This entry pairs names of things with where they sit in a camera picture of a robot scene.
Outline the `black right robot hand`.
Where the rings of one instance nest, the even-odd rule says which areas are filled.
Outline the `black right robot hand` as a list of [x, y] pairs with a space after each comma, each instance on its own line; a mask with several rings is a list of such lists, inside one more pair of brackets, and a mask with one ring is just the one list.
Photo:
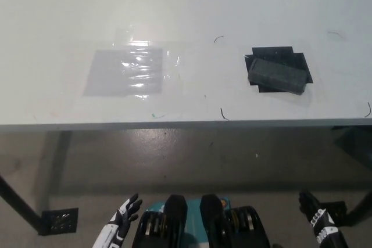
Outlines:
[[326, 207], [309, 191], [299, 193], [300, 211], [312, 227], [320, 248], [347, 248], [348, 244], [341, 230]]

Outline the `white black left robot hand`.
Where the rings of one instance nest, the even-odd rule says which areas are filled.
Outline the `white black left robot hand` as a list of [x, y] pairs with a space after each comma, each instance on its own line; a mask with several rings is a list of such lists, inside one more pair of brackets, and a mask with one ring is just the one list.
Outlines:
[[92, 247], [121, 248], [131, 223], [138, 218], [138, 210], [141, 204], [142, 199], [138, 198], [137, 193], [127, 199], [102, 228]]

